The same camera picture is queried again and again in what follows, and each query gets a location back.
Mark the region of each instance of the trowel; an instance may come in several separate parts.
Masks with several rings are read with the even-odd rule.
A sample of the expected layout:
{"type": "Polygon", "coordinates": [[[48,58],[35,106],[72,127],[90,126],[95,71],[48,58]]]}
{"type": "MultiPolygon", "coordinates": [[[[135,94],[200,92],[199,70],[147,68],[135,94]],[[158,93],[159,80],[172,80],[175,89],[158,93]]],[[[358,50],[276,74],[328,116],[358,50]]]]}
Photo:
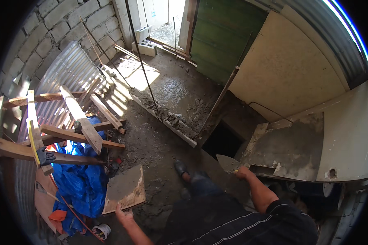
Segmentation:
{"type": "Polygon", "coordinates": [[[225,170],[226,173],[234,173],[240,167],[240,162],[229,156],[217,154],[217,159],[219,164],[225,170]]]}

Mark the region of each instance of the orange hose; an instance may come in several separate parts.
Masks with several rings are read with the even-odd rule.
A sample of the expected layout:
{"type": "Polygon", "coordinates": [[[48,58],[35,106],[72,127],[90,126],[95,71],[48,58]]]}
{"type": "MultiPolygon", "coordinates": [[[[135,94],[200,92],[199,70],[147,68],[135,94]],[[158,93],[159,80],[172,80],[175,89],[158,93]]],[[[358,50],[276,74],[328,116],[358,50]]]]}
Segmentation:
{"type": "MultiPolygon", "coordinates": [[[[54,182],[54,179],[52,177],[52,174],[49,174],[50,179],[52,180],[54,186],[57,189],[57,192],[59,191],[59,188],[57,187],[56,183],[54,182]]],[[[81,220],[78,215],[72,210],[72,208],[69,206],[69,204],[67,203],[67,201],[64,199],[64,197],[59,193],[60,197],[63,199],[63,201],[65,202],[65,204],[67,205],[67,207],[69,208],[69,210],[71,210],[71,212],[78,218],[78,220],[96,237],[98,238],[102,243],[105,243],[102,238],[100,238],[98,235],[94,234],[94,232],[92,230],[90,230],[90,228],[83,222],[83,220],[81,220]]]]}

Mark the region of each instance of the yellow tape measure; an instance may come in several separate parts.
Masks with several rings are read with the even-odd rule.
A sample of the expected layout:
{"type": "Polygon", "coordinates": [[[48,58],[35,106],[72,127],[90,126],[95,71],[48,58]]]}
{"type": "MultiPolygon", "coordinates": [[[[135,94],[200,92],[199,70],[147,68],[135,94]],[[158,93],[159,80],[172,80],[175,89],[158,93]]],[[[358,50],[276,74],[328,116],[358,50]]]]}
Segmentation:
{"type": "Polygon", "coordinates": [[[41,164],[39,162],[39,158],[37,155],[37,149],[36,146],[34,145],[34,139],[33,139],[33,128],[34,125],[31,124],[32,121],[27,121],[27,129],[29,131],[29,140],[30,140],[30,145],[31,145],[31,149],[33,149],[33,154],[34,154],[34,159],[37,162],[38,168],[41,167],[41,164]]]}

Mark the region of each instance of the jeans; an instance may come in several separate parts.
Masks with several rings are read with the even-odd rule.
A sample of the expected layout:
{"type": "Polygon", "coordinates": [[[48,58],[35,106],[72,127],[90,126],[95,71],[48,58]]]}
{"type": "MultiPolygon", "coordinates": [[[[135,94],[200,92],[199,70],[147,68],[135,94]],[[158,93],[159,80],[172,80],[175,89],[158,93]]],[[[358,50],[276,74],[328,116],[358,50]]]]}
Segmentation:
{"type": "Polygon", "coordinates": [[[190,193],[196,196],[218,196],[224,191],[210,179],[204,171],[196,171],[191,175],[190,193]]]}

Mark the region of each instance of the black glove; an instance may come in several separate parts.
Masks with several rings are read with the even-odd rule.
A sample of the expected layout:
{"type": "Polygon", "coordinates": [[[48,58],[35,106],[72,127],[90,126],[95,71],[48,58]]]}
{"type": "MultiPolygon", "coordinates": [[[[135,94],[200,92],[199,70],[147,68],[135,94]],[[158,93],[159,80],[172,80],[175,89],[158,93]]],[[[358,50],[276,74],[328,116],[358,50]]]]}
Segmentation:
{"type": "Polygon", "coordinates": [[[56,159],[56,157],[54,156],[54,152],[45,150],[46,146],[41,147],[37,150],[37,155],[41,166],[49,165],[56,159]]]}

